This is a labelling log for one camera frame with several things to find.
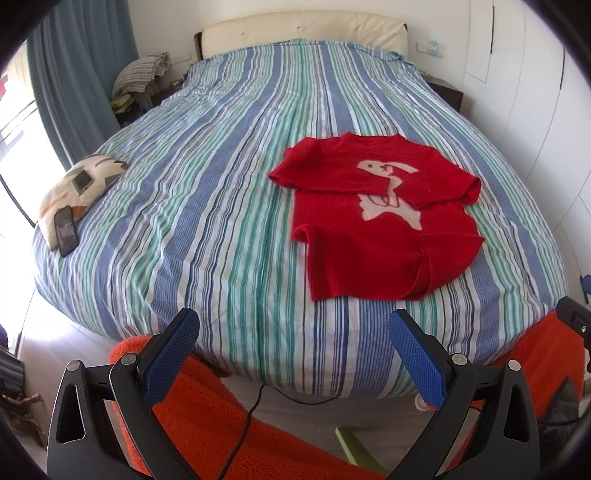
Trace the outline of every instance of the striped bedspread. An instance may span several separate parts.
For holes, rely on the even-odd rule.
[[[421,301],[309,298],[306,248],[290,241],[293,192],[267,172],[302,137],[346,131],[399,132],[482,179],[466,211],[484,246]],[[566,292],[520,179],[397,53],[294,40],[217,55],[99,152],[130,168],[82,220],[78,249],[63,259],[38,230],[33,248],[39,292],[114,339],[159,332],[189,306],[202,320],[197,350],[223,369],[310,394],[384,397],[413,389],[388,340],[392,310],[483,363]]]

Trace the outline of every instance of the cream leather headboard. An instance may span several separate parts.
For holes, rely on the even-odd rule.
[[[304,38],[339,40],[408,53],[407,30],[398,18],[363,12],[305,10],[234,18],[203,30],[203,58],[265,43]]]

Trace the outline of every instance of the green object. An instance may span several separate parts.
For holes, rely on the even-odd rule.
[[[389,471],[381,466],[378,461],[368,452],[363,443],[355,436],[355,429],[351,427],[335,428],[335,435],[339,439],[340,447],[343,449],[347,460],[351,465],[360,466],[371,472],[380,475],[388,475]]]

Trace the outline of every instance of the smartphone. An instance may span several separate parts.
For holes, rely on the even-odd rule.
[[[72,216],[72,207],[69,205],[59,210],[53,216],[53,225],[56,228],[57,245],[60,255],[67,257],[78,246],[78,233]]]
[[[86,170],[82,170],[78,175],[76,175],[72,183],[74,184],[74,188],[78,192],[78,195],[82,195],[82,192],[85,191],[92,183],[94,179],[88,174]]]

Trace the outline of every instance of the metal screw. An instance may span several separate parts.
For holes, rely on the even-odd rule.
[[[468,363],[468,359],[461,353],[454,353],[452,355],[452,362],[454,362],[456,365],[466,365]]]
[[[75,372],[80,368],[80,360],[72,360],[69,364],[66,365],[66,369],[69,372]]]
[[[511,368],[514,372],[518,372],[521,370],[521,364],[517,360],[509,360],[507,362],[509,368]]]
[[[133,365],[137,357],[135,353],[126,353],[121,357],[121,363],[124,365]]]

